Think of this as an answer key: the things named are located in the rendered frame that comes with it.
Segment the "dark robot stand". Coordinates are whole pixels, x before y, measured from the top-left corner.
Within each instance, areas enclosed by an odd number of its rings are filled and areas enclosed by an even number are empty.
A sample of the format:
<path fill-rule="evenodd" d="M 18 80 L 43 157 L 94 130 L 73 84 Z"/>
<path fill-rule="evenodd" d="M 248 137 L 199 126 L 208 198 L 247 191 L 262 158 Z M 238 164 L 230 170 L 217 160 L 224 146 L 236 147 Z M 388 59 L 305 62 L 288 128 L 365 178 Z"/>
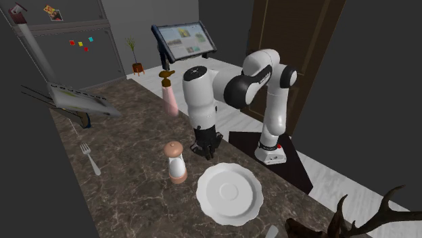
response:
<path fill-rule="evenodd" d="M 287 161 L 283 164 L 267 166 L 255 157 L 254 151 L 258 146 L 259 138 L 260 133 L 257 132 L 229 132 L 229 143 L 231 145 L 308 195 L 313 185 L 288 134 L 282 134 L 278 139 L 278 144 L 284 149 L 287 156 Z"/>

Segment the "dark brown antler figure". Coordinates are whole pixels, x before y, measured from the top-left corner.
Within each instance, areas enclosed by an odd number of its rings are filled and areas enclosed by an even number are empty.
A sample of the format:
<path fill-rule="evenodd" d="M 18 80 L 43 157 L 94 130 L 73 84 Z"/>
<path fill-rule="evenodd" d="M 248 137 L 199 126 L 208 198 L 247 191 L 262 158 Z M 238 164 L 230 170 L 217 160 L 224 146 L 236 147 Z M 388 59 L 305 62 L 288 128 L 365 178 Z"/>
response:
<path fill-rule="evenodd" d="M 391 196 L 404 187 L 405 185 L 401 185 L 389 190 L 383 196 L 379 209 L 375 215 L 361 227 L 356 227 L 356 221 L 352 223 L 350 229 L 346 226 L 346 220 L 343 215 L 343 204 L 348 195 L 344 195 L 337 203 L 337 210 L 335 211 L 326 232 L 313 231 L 293 218 L 288 218 L 285 222 L 287 236 L 288 238 L 351 238 L 353 236 L 366 234 L 381 225 L 390 222 L 422 221 L 422 211 L 399 212 L 390 208 L 389 201 Z"/>

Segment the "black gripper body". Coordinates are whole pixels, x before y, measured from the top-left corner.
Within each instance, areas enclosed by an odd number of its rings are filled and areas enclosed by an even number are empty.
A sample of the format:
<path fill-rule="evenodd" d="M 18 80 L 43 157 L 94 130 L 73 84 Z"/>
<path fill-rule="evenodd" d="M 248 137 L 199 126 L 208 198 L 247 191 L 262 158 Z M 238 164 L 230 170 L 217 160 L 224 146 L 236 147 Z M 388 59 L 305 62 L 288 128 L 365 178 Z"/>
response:
<path fill-rule="evenodd" d="M 201 149 L 216 149 L 219 147 L 222 141 L 223 135 L 220 132 L 216 132 L 216 127 L 211 126 L 207 129 L 195 128 L 195 143 Z"/>

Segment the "silver fork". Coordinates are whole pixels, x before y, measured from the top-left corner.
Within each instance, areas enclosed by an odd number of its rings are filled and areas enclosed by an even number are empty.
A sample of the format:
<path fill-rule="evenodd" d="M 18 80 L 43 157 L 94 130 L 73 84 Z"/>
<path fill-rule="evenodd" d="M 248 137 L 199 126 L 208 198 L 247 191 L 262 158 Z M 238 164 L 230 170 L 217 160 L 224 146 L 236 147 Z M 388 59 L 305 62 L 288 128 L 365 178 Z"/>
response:
<path fill-rule="evenodd" d="M 92 165 L 94 173 L 99 176 L 101 174 L 101 170 L 99 169 L 98 165 L 94 162 L 93 158 L 91 157 L 91 149 L 86 143 L 80 144 L 81 151 L 84 155 L 86 155 Z"/>

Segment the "white scalloped plate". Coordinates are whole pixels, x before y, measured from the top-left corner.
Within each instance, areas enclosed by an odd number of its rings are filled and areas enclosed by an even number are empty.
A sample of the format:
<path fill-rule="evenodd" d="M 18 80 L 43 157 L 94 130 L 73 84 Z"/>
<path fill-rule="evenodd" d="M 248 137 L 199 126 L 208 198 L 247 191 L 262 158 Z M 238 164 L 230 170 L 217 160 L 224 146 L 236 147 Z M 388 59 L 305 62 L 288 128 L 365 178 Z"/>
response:
<path fill-rule="evenodd" d="M 198 178 L 196 197 L 202 212 L 220 225 L 243 226 L 264 203 L 262 185 L 253 172 L 236 163 L 219 163 Z"/>

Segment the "dark book stand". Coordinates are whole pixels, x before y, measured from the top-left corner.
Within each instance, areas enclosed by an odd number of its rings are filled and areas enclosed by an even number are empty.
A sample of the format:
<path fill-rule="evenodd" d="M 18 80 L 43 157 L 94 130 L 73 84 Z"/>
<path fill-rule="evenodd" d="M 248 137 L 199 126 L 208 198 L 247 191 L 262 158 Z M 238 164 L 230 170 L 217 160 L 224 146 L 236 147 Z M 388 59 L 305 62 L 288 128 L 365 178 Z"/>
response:
<path fill-rule="evenodd" d="M 74 110 L 67 110 L 64 108 L 59 108 L 55 105 L 52 98 L 50 96 L 46 96 L 42 94 L 42 92 L 31 89 L 24 85 L 21 86 L 21 92 L 25 95 L 31 96 L 41 102 L 44 103 L 48 108 L 52 109 L 53 111 L 67 117 L 70 119 L 71 122 L 75 122 L 79 124 L 82 128 L 90 128 L 91 127 L 91 120 L 87 113 L 84 112 L 77 112 Z"/>

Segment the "brown wooden door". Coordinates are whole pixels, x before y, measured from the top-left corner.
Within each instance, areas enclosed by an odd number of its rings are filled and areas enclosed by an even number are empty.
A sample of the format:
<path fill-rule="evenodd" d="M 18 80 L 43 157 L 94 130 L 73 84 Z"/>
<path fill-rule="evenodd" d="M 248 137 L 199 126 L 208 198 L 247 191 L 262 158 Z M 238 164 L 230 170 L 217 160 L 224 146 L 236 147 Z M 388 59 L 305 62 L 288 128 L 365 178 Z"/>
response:
<path fill-rule="evenodd" d="M 286 133 L 293 135 L 346 0 L 255 0 L 246 53 L 279 52 L 298 78 L 289 90 Z"/>

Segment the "pink soap dispenser brown pump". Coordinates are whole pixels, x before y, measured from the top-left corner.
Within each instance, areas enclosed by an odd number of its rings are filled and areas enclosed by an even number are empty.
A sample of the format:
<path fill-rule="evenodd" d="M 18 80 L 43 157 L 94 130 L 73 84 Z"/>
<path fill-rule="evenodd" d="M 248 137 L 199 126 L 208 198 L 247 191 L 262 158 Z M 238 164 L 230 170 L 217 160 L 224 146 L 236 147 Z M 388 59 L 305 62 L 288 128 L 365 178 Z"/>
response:
<path fill-rule="evenodd" d="M 169 116 L 178 116 L 179 109 L 177 101 L 172 90 L 172 85 L 169 77 L 174 74 L 175 71 L 163 70 L 159 73 L 159 77 L 162 78 L 162 99 L 164 100 L 164 111 Z"/>

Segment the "white and tan pepper mill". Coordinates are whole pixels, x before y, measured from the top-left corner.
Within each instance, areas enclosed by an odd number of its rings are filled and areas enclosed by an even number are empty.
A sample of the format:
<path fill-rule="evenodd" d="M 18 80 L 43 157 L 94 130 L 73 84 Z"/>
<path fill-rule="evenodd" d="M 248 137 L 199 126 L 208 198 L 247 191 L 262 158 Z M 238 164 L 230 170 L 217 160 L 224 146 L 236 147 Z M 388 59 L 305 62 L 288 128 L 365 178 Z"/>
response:
<path fill-rule="evenodd" d="M 183 146 L 178 141 L 170 141 L 164 146 L 168 157 L 169 178 L 174 184 L 181 184 L 187 179 L 187 169 L 183 159 Z"/>

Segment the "open book with pale pages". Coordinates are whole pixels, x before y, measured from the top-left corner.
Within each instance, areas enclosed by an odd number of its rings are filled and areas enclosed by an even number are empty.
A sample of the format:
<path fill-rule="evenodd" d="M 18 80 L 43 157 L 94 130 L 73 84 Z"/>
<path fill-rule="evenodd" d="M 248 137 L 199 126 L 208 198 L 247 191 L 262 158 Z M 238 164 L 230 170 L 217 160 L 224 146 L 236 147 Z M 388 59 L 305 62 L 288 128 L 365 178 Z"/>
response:
<path fill-rule="evenodd" d="M 52 82 L 47 84 L 47 89 L 53 102 L 59 108 L 111 117 L 121 116 L 121 113 L 104 96 Z"/>

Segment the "potted plant in orange pot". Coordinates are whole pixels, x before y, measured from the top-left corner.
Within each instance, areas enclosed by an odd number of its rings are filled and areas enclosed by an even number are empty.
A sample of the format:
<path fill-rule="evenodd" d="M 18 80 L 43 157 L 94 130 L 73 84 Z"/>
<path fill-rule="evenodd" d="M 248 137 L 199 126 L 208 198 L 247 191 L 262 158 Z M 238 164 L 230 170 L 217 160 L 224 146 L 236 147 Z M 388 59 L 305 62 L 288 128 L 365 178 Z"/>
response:
<path fill-rule="evenodd" d="M 145 74 L 142 63 L 137 61 L 137 57 L 135 55 L 135 39 L 133 37 L 125 38 L 125 44 L 131 49 L 135 60 L 135 63 L 132 65 L 133 74 L 137 74 L 138 76 L 140 75 L 140 73 Z"/>

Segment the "grey fridge with magnets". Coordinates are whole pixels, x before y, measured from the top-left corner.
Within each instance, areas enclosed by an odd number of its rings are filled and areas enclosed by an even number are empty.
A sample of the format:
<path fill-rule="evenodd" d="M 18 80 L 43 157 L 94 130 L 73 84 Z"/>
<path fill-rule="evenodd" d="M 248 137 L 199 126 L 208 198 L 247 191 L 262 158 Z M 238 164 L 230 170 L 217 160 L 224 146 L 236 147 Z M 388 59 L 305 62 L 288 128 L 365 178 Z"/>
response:
<path fill-rule="evenodd" d="M 13 7 L 20 9 L 33 41 L 10 16 Z M 126 77 L 101 0 L 0 0 L 0 11 L 44 79 L 90 89 Z M 52 75 L 37 58 L 33 42 Z"/>

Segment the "black monitor on stand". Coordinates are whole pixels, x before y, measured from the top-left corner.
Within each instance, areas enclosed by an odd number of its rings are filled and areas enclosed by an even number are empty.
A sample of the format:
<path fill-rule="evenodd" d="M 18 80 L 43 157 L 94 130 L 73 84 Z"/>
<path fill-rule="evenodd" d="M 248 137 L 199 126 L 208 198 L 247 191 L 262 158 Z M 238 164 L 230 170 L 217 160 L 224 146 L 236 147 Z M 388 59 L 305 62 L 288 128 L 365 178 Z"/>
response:
<path fill-rule="evenodd" d="M 151 31 L 157 40 L 162 69 L 170 71 L 170 65 L 181 60 L 215 53 L 217 47 L 201 21 L 157 26 Z"/>

